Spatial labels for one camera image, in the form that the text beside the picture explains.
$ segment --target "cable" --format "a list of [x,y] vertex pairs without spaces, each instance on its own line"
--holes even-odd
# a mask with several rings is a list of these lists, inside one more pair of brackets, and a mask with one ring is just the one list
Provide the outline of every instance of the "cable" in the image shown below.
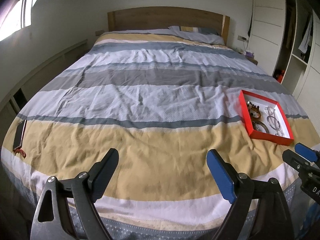
[[243,42],[244,51],[247,54],[247,51],[245,50],[244,40],[242,40],[242,42]]
[[13,152],[14,152],[14,153],[20,153],[23,158],[26,158],[26,156],[27,156],[26,153],[25,153],[25,151],[22,150],[22,149],[16,149],[16,150],[14,150]]

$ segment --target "hanging clothes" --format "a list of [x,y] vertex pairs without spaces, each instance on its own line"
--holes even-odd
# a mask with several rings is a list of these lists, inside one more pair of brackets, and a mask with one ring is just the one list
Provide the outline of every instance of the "hanging clothes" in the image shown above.
[[308,43],[309,43],[309,40],[310,40],[311,27],[312,27],[312,15],[310,17],[309,24],[308,24],[308,27],[306,29],[306,32],[304,33],[302,42],[301,42],[301,44],[300,44],[300,46],[298,48],[303,54],[305,54],[307,52],[307,49],[308,49]]
[[287,37],[287,42],[285,47],[287,49],[291,49],[293,44],[294,32],[296,28],[296,8],[288,7],[288,9],[290,9],[291,11],[291,16],[290,16],[290,22],[289,22],[288,37]]

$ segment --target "yellow stripe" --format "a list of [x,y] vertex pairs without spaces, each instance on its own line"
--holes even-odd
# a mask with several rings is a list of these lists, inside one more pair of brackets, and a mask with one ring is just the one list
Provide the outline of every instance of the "yellow stripe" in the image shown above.
[[[5,138],[7,149],[12,149],[18,122],[16,118]],[[310,120],[289,119],[289,123],[295,142],[309,147],[320,142]],[[168,129],[29,121],[22,148],[27,153],[25,163],[58,179],[73,178],[81,171],[88,171],[110,148],[116,148],[120,161],[105,195],[162,201],[219,193],[205,159],[212,148],[238,172],[254,178],[278,167],[282,152],[288,147],[251,140],[241,122],[168,132]]]
[[193,32],[193,27],[181,26],[180,28],[183,32]]
[[102,42],[102,41],[105,41],[107,43],[108,40],[180,42],[180,43],[189,44],[189,45],[199,45],[199,46],[205,46],[210,48],[229,49],[224,45],[210,45],[203,42],[185,40],[183,38],[171,36],[171,35],[143,34],[143,33],[107,33],[99,37],[96,43]]

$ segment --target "metal screw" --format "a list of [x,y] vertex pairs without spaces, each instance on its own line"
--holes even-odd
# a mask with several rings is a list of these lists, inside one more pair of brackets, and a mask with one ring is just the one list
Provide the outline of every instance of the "metal screw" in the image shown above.
[[238,175],[239,175],[239,178],[241,179],[246,179],[248,177],[248,175],[243,172],[240,172]]
[[271,178],[270,181],[272,184],[278,184],[278,180],[276,178]]
[[81,178],[81,179],[85,179],[86,177],[88,176],[88,173],[86,173],[85,171],[84,172],[81,172],[78,177]]
[[55,179],[56,178],[54,176],[51,176],[51,177],[48,178],[48,182],[54,182]]

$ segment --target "wooden headboard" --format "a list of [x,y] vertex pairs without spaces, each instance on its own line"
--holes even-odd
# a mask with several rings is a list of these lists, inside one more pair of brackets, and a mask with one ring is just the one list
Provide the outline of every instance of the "wooden headboard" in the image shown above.
[[166,29],[170,26],[214,28],[227,44],[230,17],[184,7],[140,7],[108,12],[109,31]]

